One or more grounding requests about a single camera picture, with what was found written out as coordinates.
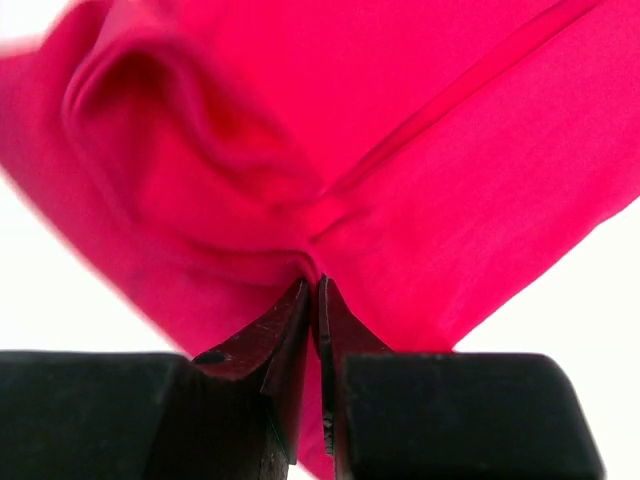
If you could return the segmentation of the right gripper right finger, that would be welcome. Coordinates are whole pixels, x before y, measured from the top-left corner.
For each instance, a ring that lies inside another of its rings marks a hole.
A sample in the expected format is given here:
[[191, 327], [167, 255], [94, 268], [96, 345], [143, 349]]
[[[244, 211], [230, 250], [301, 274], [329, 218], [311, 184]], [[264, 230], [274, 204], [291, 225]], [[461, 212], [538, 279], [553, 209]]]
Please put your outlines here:
[[351, 354], [386, 354], [392, 350], [351, 312], [337, 284], [327, 275], [318, 283], [317, 318], [324, 443], [326, 452], [335, 455], [344, 358]]

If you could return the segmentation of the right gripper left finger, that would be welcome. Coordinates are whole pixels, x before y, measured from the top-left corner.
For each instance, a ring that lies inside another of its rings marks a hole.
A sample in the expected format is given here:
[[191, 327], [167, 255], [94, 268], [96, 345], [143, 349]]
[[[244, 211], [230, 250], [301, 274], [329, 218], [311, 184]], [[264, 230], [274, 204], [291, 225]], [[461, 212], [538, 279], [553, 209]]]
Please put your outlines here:
[[309, 336], [309, 284], [294, 281], [264, 314], [193, 363], [231, 382], [258, 375], [258, 395], [288, 458], [297, 456]]

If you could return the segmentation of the bright red t-shirt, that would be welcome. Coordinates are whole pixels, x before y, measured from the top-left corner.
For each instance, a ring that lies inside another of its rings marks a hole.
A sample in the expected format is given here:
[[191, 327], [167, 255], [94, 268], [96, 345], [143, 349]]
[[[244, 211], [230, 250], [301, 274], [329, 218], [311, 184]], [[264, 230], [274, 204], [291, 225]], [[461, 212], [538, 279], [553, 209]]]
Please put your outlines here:
[[1, 164], [192, 354], [296, 278], [448, 351], [639, 194], [635, 1], [82, 1]]

